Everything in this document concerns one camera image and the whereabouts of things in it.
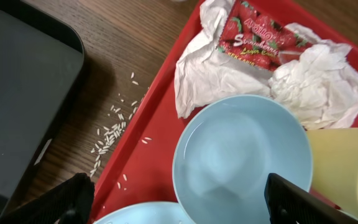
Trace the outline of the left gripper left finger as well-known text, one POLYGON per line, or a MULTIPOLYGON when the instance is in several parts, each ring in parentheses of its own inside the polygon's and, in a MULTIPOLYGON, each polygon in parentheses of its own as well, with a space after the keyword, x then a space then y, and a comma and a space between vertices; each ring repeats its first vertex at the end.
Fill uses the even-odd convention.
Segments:
POLYGON ((2 224, 87 224, 94 200, 94 182, 85 173, 56 186, 0 219, 2 224))

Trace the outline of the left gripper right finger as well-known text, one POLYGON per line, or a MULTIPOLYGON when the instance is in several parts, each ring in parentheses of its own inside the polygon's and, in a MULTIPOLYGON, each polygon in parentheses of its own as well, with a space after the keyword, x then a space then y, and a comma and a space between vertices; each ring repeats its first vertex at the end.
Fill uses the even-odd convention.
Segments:
POLYGON ((270 173, 264 192, 271 224, 358 224, 276 173, 270 173))

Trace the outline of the yellow plastic cup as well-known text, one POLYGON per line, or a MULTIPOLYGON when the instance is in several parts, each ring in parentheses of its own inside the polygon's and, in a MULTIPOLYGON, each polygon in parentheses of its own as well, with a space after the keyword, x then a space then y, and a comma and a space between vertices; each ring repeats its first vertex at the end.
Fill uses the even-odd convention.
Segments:
POLYGON ((313 151, 312 188, 358 218, 358 128, 306 133, 313 151))

